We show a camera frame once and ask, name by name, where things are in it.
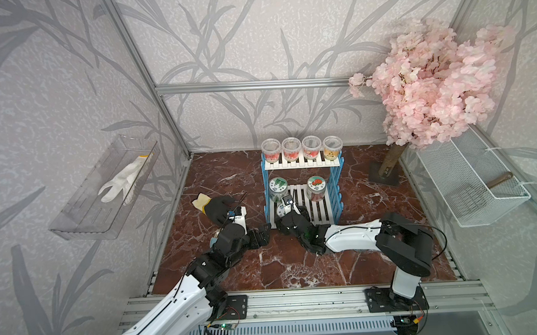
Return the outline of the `red strawberry label jar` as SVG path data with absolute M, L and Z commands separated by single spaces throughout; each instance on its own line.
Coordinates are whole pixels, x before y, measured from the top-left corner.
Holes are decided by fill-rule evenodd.
M 307 180 L 307 198 L 312 202 L 320 202 L 325 198 L 326 180 L 322 176 L 311 176 Z

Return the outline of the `green tree label jar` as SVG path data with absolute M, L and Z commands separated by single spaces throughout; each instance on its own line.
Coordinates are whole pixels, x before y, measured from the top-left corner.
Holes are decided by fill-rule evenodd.
M 279 204 L 288 191 L 288 182 L 282 177 L 275 177 L 269 181 L 269 196 L 270 200 Z

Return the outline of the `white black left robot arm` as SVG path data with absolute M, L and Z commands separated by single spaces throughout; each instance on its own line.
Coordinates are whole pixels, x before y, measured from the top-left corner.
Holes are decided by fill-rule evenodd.
M 249 250 L 267 246 L 271 225 L 221 229 L 210 250 L 195 258 L 181 280 L 149 313 L 122 335 L 187 335 L 225 311 L 228 295 L 220 284 Z

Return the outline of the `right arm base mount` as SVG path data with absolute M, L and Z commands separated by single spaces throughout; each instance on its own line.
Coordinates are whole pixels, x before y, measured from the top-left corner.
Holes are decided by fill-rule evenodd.
M 397 295 L 389 287 L 370 287 L 364 290 L 365 301 L 370 313 L 394 313 L 399 311 L 426 311 L 430 309 L 423 288 L 418 285 L 411 299 Z

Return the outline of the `blue and white wooden shelf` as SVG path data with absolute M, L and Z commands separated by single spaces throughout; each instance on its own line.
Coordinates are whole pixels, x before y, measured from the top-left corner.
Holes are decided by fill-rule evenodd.
M 318 159 L 307 160 L 299 154 L 295 162 L 288 162 L 282 156 L 277 163 L 269 163 L 262 157 L 261 169 L 265 192 L 266 206 L 264 208 L 266 222 L 273 229 L 277 217 L 278 203 L 270 196 L 270 181 L 275 177 L 282 177 L 287 181 L 287 191 L 292 195 L 297 205 L 303 205 L 310 213 L 311 222 L 315 225 L 338 224 L 345 205 L 342 202 L 339 180 L 345 159 L 342 154 L 334 160 L 325 159 L 320 155 Z M 308 180 L 317 174 L 318 170 L 327 170 L 324 176 L 326 187 L 324 198 L 321 201 L 312 201 L 307 196 Z

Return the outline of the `clear acrylic wall tray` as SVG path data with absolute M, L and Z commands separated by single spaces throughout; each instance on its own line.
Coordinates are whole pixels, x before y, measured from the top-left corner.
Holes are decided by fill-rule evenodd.
M 155 139 L 118 135 L 49 231 L 65 240 L 115 240 L 160 152 Z

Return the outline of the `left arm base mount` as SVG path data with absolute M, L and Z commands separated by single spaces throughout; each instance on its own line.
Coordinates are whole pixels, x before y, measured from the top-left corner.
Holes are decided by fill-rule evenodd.
M 221 289 L 211 292 L 207 296 L 212 309 L 209 321 L 216 320 L 244 320 L 248 312 L 248 295 L 231 295 Z

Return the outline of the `clear container red seed packet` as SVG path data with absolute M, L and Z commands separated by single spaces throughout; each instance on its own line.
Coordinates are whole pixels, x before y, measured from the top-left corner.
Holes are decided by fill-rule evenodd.
M 276 164 L 280 161 L 282 146 L 279 140 L 274 138 L 265 139 L 262 142 L 261 150 L 267 163 Z

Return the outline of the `black and yellow work glove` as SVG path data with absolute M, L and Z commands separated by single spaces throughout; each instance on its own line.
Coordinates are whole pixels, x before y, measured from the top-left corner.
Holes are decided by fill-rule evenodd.
M 228 213 L 234 208 L 235 203 L 237 203 L 237 200 L 232 196 L 211 198 L 206 194 L 200 193 L 192 202 L 192 205 L 206 215 L 212 223 L 219 228 L 223 228 L 229 223 Z

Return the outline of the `clear plastic seed container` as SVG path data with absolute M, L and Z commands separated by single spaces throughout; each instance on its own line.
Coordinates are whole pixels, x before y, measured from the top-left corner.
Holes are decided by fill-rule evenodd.
M 306 136 L 302 140 L 302 152 L 306 160 L 315 160 L 320 157 L 322 142 L 317 136 Z

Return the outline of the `white glove in tray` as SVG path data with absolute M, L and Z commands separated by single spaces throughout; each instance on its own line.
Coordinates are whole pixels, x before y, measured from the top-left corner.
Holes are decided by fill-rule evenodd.
M 149 156 L 138 156 L 132 163 L 128 164 L 113 179 L 102 185 L 98 194 L 107 192 L 101 198 L 103 203 L 113 201 L 119 194 L 123 195 L 123 204 L 129 205 L 134 201 L 137 187 L 137 177 L 148 161 Z

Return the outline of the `clear lidded seed container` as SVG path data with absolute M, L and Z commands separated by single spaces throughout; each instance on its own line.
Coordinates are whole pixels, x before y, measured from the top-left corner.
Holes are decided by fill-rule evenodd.
M 296 162 L 299 159 L 300 151 L 302 150 L 301 140 L 296 137 L 285 138 L 282 141 L 282 150 L 284 155 L 284 160 L 287 162 Z

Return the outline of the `wooden handled brush in basket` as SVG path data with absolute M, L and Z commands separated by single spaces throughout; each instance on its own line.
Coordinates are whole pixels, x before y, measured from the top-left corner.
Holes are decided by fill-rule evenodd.
M 500 184 L 503 184 L 504 182 L 507 182 L 509 180 L 511 180 L 513 178 L 513 173 L 512 172 L 505 172 L 501 175 L 499 175 L 498 177 L 492 179 L 490 182 L 488 182 L 486 184 L 486 187 L 491 190 L 493 188 L 495 188 L 496 186 L 499 186 Z

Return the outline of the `flower label jar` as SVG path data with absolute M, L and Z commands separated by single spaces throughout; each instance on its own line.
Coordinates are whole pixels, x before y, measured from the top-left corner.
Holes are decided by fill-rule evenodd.
M 291 203 L 279 204 L 279 205 L 276 206 L 276 216 L 279 219 L 282 219 L 284 216 L 286 216 L 292 210 L 293 210 L 293 206 L 292 206 Z

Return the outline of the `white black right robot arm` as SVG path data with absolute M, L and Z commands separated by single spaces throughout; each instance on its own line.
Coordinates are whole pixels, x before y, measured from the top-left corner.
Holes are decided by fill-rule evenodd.
M 275 226 L 296 237 L 307 251 L 316 255 L 345 251 L 377 251 L 396 265 L 391 291 L 412 299 L 422 278 L 432 268 L 434 235 L 424 225 L 412 223 L 389 212 L 383 218 L 355 225 L 315 225 L 296 205 L 282 207 Z

